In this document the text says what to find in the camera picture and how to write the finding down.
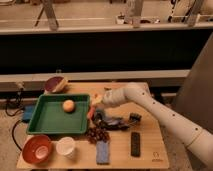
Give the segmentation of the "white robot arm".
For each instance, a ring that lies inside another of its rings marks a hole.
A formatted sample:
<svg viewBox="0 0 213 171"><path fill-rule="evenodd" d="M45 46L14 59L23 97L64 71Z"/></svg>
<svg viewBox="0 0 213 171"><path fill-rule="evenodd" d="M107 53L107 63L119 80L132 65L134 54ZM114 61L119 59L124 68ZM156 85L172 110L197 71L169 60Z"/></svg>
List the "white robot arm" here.
<svg viewBox="0 0 213 171"><path fill-rule="evenodd" d="M213 169L213 134L156 101L139 84L131 82L123 87L108 90L104 94L97 95L92 100L92 105L113 108L129 102L146 109L160 124L179 138L189 151L207 167Z"/></svg>

